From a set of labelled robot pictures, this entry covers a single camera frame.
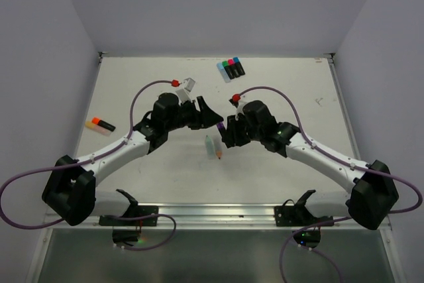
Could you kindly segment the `purple black highlighter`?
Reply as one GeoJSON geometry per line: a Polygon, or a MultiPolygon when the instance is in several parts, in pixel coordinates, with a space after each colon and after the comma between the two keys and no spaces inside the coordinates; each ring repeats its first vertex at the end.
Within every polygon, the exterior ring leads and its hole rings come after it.
{"type": "Polygon", "coordinates": [[[225,138],[227,131],[226,131],[226,128],[225,128],[223,122],[217,123],[217,128],[218,128],[218,131],[219,131],[221,137],[225,138]]]}

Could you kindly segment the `green pastel highlighter body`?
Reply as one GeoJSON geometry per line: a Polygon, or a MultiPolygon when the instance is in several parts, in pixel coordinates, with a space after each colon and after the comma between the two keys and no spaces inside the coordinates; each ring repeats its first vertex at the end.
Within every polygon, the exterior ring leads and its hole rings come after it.
{"type": "Polygon", "coordinates": [[[215,145],[209,135],[205,136],[205,149],[207,152],[208,159],[213,160],[216,158],[215,145]]]}

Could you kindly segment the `orange cap black highlighter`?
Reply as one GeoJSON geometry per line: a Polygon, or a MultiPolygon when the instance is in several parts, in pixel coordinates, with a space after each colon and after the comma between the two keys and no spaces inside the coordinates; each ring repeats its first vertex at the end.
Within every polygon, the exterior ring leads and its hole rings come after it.
{"type": "Polygon", "coordinates": [[[114,125],[112,125],[112,124],[110,124],[110,123],[108,123],[108,122],[106,122],[106,121],[104,121],[104,120],[102,120],[98,117],[93,117],[91,122],[93,124],[96,124],[96,125],[104,128],[104,129],[108,130],[108,131],[111,131],[111,132],[113,132],[116,129],[116,126],[114,126],[114,125]]]}

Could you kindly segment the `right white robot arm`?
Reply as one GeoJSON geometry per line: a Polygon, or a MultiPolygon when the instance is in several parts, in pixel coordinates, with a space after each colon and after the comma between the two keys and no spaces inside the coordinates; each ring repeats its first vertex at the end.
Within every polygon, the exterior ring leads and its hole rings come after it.
{"type": "Polygon", "coordinates": [[[298,161],[341,187],[335,192],[306,191],[293,205],[276,208],[279,226],[306,226],[350,217],[359,225],[376,230],[399,199],[388,167],[378,160],[367,164],[302,135],[298,126],[278,122],[261,101],[230,100],[236,108],[219,126],[226,147],[259,142],[267,151],[298,161]]]}

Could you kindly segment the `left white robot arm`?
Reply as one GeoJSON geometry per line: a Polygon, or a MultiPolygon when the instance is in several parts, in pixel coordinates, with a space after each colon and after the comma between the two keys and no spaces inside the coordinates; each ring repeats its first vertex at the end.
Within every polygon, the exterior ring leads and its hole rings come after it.
{"type": "Polygon", "coordinates": [[[138,202],[128,192],[102,192],[97,187],[106,177],[128,163],[161,147],[171,131],[188,127],[208,129],[223,121],[198,97],[181,102],[174,93],[163,93],[128,135],[89,155],[58,159],[42,193],[42,200],[68,225],[88,217],[117,219],[123,225],[134,223],[141,213],[138,202]]]}

